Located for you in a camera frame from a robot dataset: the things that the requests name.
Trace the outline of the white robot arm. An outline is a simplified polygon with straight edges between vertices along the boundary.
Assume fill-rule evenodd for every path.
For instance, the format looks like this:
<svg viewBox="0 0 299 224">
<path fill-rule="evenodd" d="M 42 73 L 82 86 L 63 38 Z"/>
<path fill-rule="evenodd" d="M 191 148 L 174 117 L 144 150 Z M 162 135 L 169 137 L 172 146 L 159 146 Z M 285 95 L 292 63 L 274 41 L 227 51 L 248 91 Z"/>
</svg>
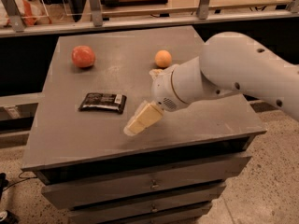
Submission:
<svg viewBox="0 0 299 224">
<path fill-rule="evenodd" d="M 123 131 L 129 136 L 158 122 L 165 111 L 237 93 L 263 100 L 299 120 L 299 66 L 247 35 L 213 35 L 198 57 L 149 74 L 152 100 L 141 103 L 127 122 Z"/>
</svg>

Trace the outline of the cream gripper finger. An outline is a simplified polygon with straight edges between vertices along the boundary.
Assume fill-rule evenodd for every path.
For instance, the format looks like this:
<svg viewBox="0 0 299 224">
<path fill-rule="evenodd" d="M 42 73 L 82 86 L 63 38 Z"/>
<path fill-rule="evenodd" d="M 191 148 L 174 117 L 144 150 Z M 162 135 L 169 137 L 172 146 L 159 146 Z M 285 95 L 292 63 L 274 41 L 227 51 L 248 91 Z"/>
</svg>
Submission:
<svg viewBox="0 0 299 224">
<path fill-rule="evenodd" d="M 164 73 L 164 70 L 163 69 L 151 69 L 149 71 L 149 75 L 152 77 L 152 78 L 157 78 L 159 75 L 162 75 Z"/>
<path fill-rule="evenodd" d="M 128 136 L 137 135 L 158 122 L 163 115 L 164 111 L 155 102 L 144 101 L 129 119 L 123 131 Z"/>
</svg>

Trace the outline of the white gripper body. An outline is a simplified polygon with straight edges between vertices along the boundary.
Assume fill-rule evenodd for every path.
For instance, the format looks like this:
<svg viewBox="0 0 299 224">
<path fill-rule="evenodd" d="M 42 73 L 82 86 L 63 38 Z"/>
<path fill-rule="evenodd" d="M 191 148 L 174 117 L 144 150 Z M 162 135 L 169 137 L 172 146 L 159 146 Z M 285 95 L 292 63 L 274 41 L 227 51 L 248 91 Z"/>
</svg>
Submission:
<svg viewBox="0 0 299 224">
<path fill-rule="evenodd" d="M 177 64 L 171 65 L 163 69 L 164 73 L 162 75 L 152 78 L 151 94 L 153 100 L 161 109 L 169 112 L 174 112 L 188 106 L 187 103 L 178 98 L 174 89 L 172 76 L 177 67 Z"/>
</svg>

